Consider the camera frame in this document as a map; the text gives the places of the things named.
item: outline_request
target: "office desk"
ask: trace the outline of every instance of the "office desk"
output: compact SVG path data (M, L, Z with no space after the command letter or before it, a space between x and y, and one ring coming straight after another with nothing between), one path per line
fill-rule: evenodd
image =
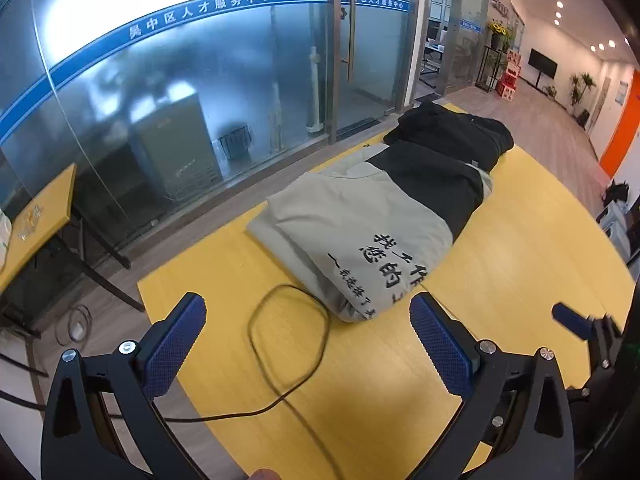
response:
M442 63L442 54L444 53L444 47L440 49L441 45L432 45L429 43L425 43L424 52L422 54L422 71L420 72L420 76L429 75L429 74L437 74L440 73L441 63ZM425 60L425 56L432 54L433 52L437 52L440 54L440 63L435 62L433 59L429 58ZM425 85L430 86L431 88L435 88L435 85L432 85L428 81L425 81L420 77L420 81L425 83Z
M51 244L55 250L60 251L69 264L79 267L88 278L94 280L98 285L130 306L143 311L143 305L93 270L84 262L81 256L72 252L60 237L57 236L57 232L69 223L72 217L75 217L81 223L82 229L91 234L111 256L116 258L124 267L129 268L130 266L129 261L117 253L73 207L72 199L76 181L76 169L76 165L71 164L65 171L49 182L18 214L15 221L12 222L12 232L7 249L6 261L2 271L0 271L0 294L6 290L22 268L44 245ZM35 206L38 206L40 209L40 217L33 232L23 240L20 235L26 225L28 215ZM14 319L9 314L3 312L2 315L26 333L36 337L40 336L38 332L24 326L23 323Z
M505 351L549 346L565 383L581 386L589 373L587 347L552 320L551 307L564 301L585 315L608 311L622 325L632 279L587 210L520 148L507 152L492 176L494 192L424 289L477 338L493 339ZM206 326L178 374L201 415L256 410L274 399L252 356L246 324L268 290L294 280L245 232L262 207L138 283L152 321L163 319L187 291L206 300ZM324 362L289 398L349 480L404 480L460 402L447 393L415 336L409 301L372 321L348 324L334 317ZM306 296L286 290L266 306L257 331L258 350L284 389L313 362L322 317ZM284 405L209 427L249 473L269 467L284 480L334 478ZM475 463L486 453L479 449Z

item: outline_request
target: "folded clothing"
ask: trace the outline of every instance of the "folded clothing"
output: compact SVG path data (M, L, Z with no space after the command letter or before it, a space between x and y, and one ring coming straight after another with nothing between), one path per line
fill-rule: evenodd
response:
M398 140L300 176L248 229L340 318L370 319L440 262L490 190L484 171Z
M513 147L513 137L495 119L458 114L432 102L405 112L384 142L406 140L491 171L498 158Z

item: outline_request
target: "wooden floor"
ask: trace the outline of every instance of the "wooden floor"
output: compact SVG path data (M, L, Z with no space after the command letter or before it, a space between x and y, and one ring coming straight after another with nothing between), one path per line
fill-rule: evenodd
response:
M512 102L469 87L445 97L468 113L502 121L517 145L554 174L595 217L609 177L585 131L564 108L520 80Z
M597 165L584 131L555 103L524 83L521 83L515 100L511 103L500 99L495 93L486 94L477 88L467 88L450 94L447 98L470 113L503 121L512 131L516 143L558 177L592 214L597 214L602 208L598 196L607 183L606 176ZM323 148L240 192L163 240L149 252L133 259L131 270L119 270L110 280L127 294L139 299L136 283L149 272L235 216L262 202L267 196L283 189L305 171L396 124L397 121L391 117L371 130ZM72 291L57 307L67 308L79 303L85 304L94 317L89 341L81 348L82 355L85 356L111 352L128 338L139 339L150 325L146 314L133 310L101 288L94 288L89 293ZM34 354L38 364L53 375L60 355L64 349L73 345L60 346L56 342L54 326L38 328L43 330L43 336L41 341L34 344ZM58 336L63 343L69 342L66 336L66 318L58 324ZM46 399L50 382L40 379L40 385ZM107 402L112 410L117 410L113 399L107 399ZM164 397L156 399L156 404L164 416L197 416L177 381ZM122 421L115 421L114 424L131 461L145 468L144 460L126 425ZM246 474L203 424L172 424L172 429L188 453L212 480L246 478Z

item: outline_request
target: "ceiling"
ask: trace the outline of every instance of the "ceiling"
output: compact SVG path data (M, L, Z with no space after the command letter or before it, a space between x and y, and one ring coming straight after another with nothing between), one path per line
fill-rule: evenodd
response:
M636 57L625 43L625 37L602 0L560 0L564 9L558 9L558 0L522 0L526 12L553 23L556 12L562 14L560 28L587 48L596 47L596 56L602 60L624 60L636 64ZM609 40L616 43L609 46Z

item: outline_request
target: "flat screen tv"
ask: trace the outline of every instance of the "flat screen tv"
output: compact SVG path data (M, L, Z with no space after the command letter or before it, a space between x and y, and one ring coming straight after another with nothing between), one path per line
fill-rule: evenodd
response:
M529 55L529 64L536 70L540 70L543 74L548 75L551 79L556 77L558 63L552 61L544 54L540 54L537 50L531 49Z

